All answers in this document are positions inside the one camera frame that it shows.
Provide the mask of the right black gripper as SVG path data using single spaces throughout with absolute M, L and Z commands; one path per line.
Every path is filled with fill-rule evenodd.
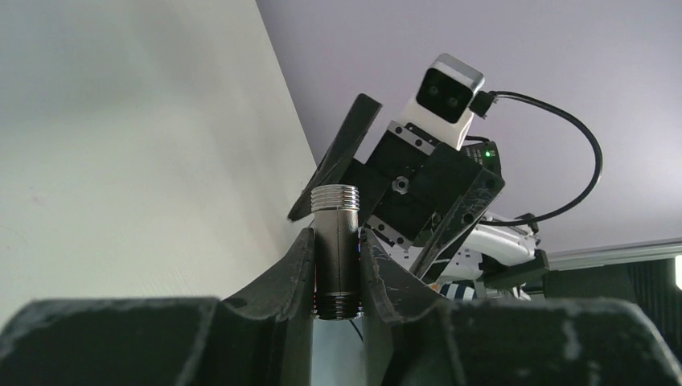
M 479 139 L 454 150 L 413 124 L 393 122 L 366 162 L 353 160 L 381 108 L 364 93 L 355 98 L 287 219 L 311 214 L 314 188 L 353 185 L 361 225 L 391 245 L 424 245 L 409 272 L 434 283 L 504 187 L 497 145 Z

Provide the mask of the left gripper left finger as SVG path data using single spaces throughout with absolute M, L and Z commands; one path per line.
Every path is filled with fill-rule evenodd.
M 49 299 L 1 333 L 4 385 L 308 385 L 314 233 L 218 298 Z

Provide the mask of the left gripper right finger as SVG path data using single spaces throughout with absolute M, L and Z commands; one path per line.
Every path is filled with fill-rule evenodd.
M 453 301 L 361 239 L 370 385 L 678 385 L 642 310 L 616 299 Z

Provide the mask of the silver metal tee fitting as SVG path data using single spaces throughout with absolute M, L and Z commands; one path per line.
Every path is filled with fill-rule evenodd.
M 360 313 L 359 190 L 332 184 L 311 192 L 314 215 L 316 316 L 354 319 Z

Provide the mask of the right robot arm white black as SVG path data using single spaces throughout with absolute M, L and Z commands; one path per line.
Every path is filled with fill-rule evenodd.
M 361 230 L 389 251 L 404 249 L 405 268 L 449 297 L 460 281 L 507 290 L 547 272 L 536 224 L 489 210 L 504 187 L 494 142 L 455 149 L 413 123 L 392 122 L 361 162 L 356 152 L 379 110 L 371 97 L 356 97 L 289 213 L 314 218 L 323 296 L 358 292 Z

